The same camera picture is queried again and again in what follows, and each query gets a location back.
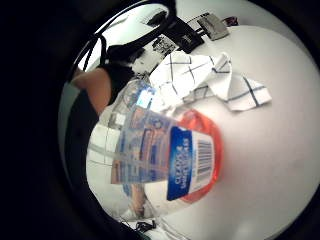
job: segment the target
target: person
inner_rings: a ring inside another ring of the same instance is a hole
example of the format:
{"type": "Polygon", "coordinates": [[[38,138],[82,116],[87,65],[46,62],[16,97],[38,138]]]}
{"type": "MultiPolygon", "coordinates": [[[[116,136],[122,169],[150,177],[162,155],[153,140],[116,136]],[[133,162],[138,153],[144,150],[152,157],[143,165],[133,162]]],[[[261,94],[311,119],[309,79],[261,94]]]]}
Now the person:
{"type": "MultiPolygon", "coordinates": [[[[104,109],[115,101],[120,90],[133,76],[134,73],[131,68],[113,63],[99,65],[88,72],[79,68],[76,69],[71,84],[81,91],[79,99],[82,99],[83,107],[88,107],[89,102],[97,115],[96,120],[93,117],[89,121],[92,123],[98,121],[98,117],[104,109]]],[[[142,186],[140,184],[130,184],[125,185],[124,188],[129,188],[126,192],[129,192],[128,194],[132,198],[131,210],[134,212],[134,217],[143,217],[145,195],[142,186]]]]}

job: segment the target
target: clear plastic bottle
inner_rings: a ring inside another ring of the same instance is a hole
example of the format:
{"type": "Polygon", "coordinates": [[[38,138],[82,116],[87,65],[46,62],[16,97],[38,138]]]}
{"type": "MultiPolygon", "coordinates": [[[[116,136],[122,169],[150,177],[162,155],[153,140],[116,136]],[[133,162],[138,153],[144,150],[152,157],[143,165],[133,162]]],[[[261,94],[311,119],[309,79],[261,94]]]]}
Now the clear plastic bottle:
{"type": "Polygon", "coordinates": [[[130,81],[106,124],[113,133],[107,142],[114,146],[105,151],[113,160],[109,184],[122,185],[128,201],[126,211],[106,206],[118,220],[158,217],[187,207],[218,178],[222,143],[216,125],[186,106],[157,109],[158,97],[146,78],[130,81]]]}

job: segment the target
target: black object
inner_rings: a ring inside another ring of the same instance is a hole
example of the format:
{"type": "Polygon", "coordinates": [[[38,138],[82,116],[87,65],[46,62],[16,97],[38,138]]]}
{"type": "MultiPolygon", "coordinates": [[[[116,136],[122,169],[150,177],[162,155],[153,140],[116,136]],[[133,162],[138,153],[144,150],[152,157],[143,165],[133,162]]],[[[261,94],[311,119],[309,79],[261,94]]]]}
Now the black object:
{"type": "Polygon", "coordinates": [[[175,18],[163,34],[186,53],[191,53],[196,47],[204,43],[198,33],[178,17],[175,18]]]}
{"type": "Polygon", "coordinates": [[[157,226],[156,226],[156,223],[154,220],[152,220],[152,224],[146,223],[146,222],[137,222],[135,230],[144,233],[144,232],[147,232],[147,231],[154,229],[156,227],[157,226]]]}
{"type": "Polygon", "coordinates": [[[167,15],[166,11],[161,11],[157,13],[147,22],[147,25],[151,27],[156,27],[160,25],[166,19],[166,15],[167,15]]]}
{"type": "Polygon", "coordinates": [[[111,98],[108,103],[108,105],[111,105],[116,100],[121,89],[134,76],[134,72],[131,68],[117,63],[102,64],[99,67],[105,69],[111,78],[111,98]]]}

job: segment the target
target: checkered cloth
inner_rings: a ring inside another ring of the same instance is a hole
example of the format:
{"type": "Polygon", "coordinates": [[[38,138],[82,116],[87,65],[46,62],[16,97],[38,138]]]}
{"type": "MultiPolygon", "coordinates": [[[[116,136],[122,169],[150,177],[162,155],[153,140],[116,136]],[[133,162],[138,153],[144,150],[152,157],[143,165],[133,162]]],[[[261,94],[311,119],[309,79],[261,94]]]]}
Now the checkered cloth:
{"type": "Polygon", "coordinates": [[[261,83],[232,71],[230,57],[189,55],[175,51],[165,57],[150,75],[162,99],[162,108],[215,96],[232,111],[245,111],[271,101],[261,83]]]}

